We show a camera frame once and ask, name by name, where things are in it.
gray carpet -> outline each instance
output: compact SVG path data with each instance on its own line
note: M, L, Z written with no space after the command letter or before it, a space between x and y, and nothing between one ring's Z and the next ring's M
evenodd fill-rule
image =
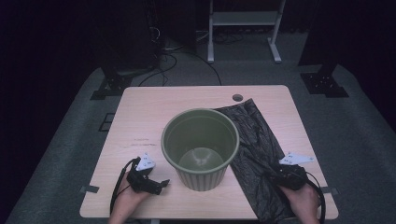
M262 35L245 35L232 45L215 45L215 62L222 85L285 85L290 89L319 164L334 195L339 217L327 223L396 223L396 134L342 66L333 73L348 98L311 95L300 78L318 66L297 66L306 34L279 34L276 44L282 64L274 64ZM172 54L176 66L166 72L165 86L219 85L214 70L198 57ZM206 57L206 45L197 48ZM174 59L162 56L162 69ZM137 77L132 86L158 71ZM7 223L106 223L79 215L106 133L98 129L106 113L116 112L119 96L91 101L104 74L92 72L14 207ZM161 74L142 86L161 86Z

dark background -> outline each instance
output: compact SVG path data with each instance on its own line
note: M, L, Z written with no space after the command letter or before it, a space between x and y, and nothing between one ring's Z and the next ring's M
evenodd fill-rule
M167 7L159 8L165 33L188 42L188 38L182 37L191 35L191 30L206 28L208 1L165 2ZM218 10L277 7L276 1L215 2ZM92 31L94 24L85 1L3 0L0 4L0 221L3 222L82 83L101 64L90 47L98 36ZM282 32L309 30L301 64L324 63L330 53L355 75L393 129L396 126L394 8L392 1L381 4L288 1L281 25ZM186 23L177 23L182 21L179 16L189 18L186 21L195 28L191 23L187 24L189 28ZM181 29L172 31L169 24Z

black cloth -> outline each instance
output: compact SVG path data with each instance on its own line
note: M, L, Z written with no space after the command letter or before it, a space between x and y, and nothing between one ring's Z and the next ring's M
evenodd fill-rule
M289 201L268 177L279 168L285 154L253 100L216 110L238 129L240 145L231 167L258 220L277 223L294 217Z

white shelf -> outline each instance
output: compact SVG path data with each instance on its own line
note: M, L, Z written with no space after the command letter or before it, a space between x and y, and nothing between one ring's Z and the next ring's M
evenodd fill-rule
M277 11L213 12L213 25L275 25L276 15Z

hand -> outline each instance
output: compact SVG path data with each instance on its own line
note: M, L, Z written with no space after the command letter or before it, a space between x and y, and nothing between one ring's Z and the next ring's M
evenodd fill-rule
M134 212L136 207L150 194L147 192L134 192L126 180L127 172L120 184L119 196L114 202L113 212L108 219L108 224L121 224Z
M288 197L291 210L302 223L319 224L317 218L318 194L311 186L305 184L298 190L279 187Z

